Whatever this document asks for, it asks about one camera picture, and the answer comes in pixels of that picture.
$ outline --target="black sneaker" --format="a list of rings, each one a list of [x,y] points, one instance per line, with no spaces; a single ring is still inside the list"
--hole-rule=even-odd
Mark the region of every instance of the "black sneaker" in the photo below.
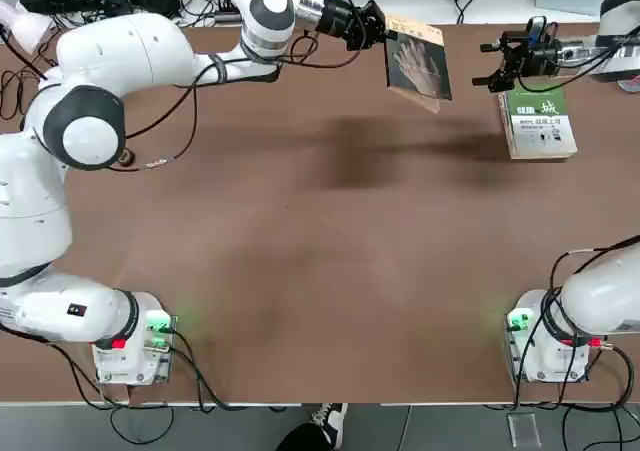
[[[320,426],[332,449],[340,449],[342,446],[347,406],[346,403],[323,403],[311,416],[311,422]]]

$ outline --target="floor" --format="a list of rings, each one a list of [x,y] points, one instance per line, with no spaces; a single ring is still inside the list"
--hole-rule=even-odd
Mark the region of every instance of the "floor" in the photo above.
[[[173,428],[150,451],[271,451],[313,408],[288,408],[275,414],[268,409],[236,413],[219,410],[209,416],[178,409]],[[638,414],[636,406],[628,409]],[[345,427],[344,451],[508,451],[512,449],[507,413],[480,406],[412,407],[403,438],[408,407],[352,405]],[[536,422],[543,451],[562,451],[564,411],[537,411]],[[116,424],[130,439],[151,439],[164,429],[167,410],[122,411]],[[625,439],[640,434],[638,426],[621,414]],[[613,415],[572,413],[567,421],[570,451],[587,444],[617,439]],[[0,407],[0,448],[3,451],[111,451],[136,449],[109,427],[108,414],[86,407]],[[625,445],[640,450],[639,443]],[[597,451],[617,444],[596,447]]]

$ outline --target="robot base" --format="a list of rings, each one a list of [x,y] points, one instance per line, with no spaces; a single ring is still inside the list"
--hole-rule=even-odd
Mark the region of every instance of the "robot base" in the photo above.
[[[163,327],[175,329],[176,319],[152,295],[133,295],[140,306],[140,317],[125,347],[104,350],[92,346],[96,376],[101,384],[144,386],[169,379],[173,334],[157,331]]]
[[[514,322],[522,323],[521,330],[505,332],[507,361],[514,380],[518,377],[522,354],[531,337],[531,330],[540,318],[541,302],[546,292],[536,289],[525,293],[507,316],[507,326],[513,326]],[[524,358],[522,379],[530,382],[564,382],[572,353],[571,346],[556,340],[544,324],[540,323]],[[583,379],[588,359],[589,346],[578,346],[567,382],[575,383]]]

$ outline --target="book cover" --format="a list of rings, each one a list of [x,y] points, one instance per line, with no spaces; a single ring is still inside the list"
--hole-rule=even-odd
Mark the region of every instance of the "book cover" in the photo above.
[[[567,158],[578,151],[562,89],[532,93],[517,86],[498,102],[513,159]]]
[[[398,34],[385,43],[387,86],[437,113],[441,99],[452,100],[442,31],[397,16],[387,16],[387,29]]]

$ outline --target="table surface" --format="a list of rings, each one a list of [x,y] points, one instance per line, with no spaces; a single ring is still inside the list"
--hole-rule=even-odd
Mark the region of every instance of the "table surface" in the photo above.
[[[288,67],[276,84],[199,90],[198,135],[180,160],[70,173],[75,241],[57,268],[158,296],[228,401],[508,402],[504,314],[546,286],[562,252],[637,232],[640,134],[637,98],[583,80],[567,88],[578,155],[509,161],[496,96],[471,86],[498,65],[478,44],[503,29],[445,28],[455,101],[435,116],[385,88],[381,46],[341,70]],[[190,37],[212,52],[237,30]],[[345,56],[321,41],[318,60]],[[179,94],[128,96],[128,129]],[[191,126],[187,101],[129,144],[149,162]],[[637,339],[616,342],[637,361]],[[79,401],[56,353],[7,336],[0,347],[0,401]],[[624,370],[613,355],[603,364],[567,398],[617,397]],[[171,382],[138,399],[194,391],[176,361]],[[523,399],[557,391],[527,385]]]

